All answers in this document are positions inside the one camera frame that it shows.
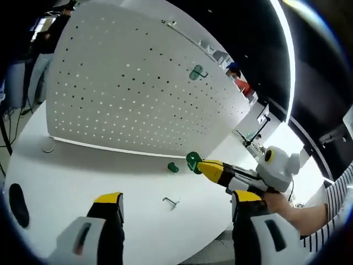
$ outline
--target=jeans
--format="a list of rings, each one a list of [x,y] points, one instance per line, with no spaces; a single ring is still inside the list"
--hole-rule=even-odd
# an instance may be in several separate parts
[[[53,57],[53,54],[39,54],[33,70],[31,74],[31,79],[29,81],[29,87],[28,87],[28,100],[26,100],[26,107],[32,107],[34,104],[34,99],[35,99],[35,93],[38,88],[38,83],[40,80],[40,77],[43,76],[43,83],[40,90],[40,97],[39,101],[43,102],[46,97],[46,79],[48,75],[48,70],[50,66],[51,59]]]

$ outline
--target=white robot head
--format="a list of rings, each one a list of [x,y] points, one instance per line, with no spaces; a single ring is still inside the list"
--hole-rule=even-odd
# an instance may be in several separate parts
[[[292,175],[298,174],[300,169],[299,154],[290,157],[286,152],[275,146],[266,149],[260,157],[256,171],[267,186],[279,192],[285,192],[292,181]]]

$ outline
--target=perforated panel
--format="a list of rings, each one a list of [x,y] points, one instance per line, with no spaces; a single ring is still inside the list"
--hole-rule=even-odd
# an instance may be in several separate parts
[[[196,65],[206,78],[189,78]],[[49,73],[50,135],[98,146],[207,156],[249,109],[199,47],[114,5],[73,13]]]

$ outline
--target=white table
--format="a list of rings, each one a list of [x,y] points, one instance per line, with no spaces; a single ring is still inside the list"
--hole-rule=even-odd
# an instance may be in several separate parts
[[[34,253],[47,257],[56,237],[78,216],[85,216],[95,198],[124,193],[124,264],[178,264],[214,240],[231,224],[231,204],[224,188],[193,174],[185,160],[98,150],[56,142],[43,153],[47,139],[45,103],[29,120],[13,150],[5,183],[19,183],[30,213],[21,235]],[[255,168],[256,161],[233,134],[212,159]],[[167,170],[169,162],[178,173]],[[180,203],[174,210],[164,197]]]

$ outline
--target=black jacket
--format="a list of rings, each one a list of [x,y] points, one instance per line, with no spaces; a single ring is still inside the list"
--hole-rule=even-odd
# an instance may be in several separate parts
[[[70,16],[68,15],[60,15],[55,21],[50,25],[48,30],[41,35],[41,43],[39,52],[41,54],[53,54],[56,48],[56,45],[59,41],[62,31],[64,30]],[[49,34],[49,38],[46,40],[44,36]]]

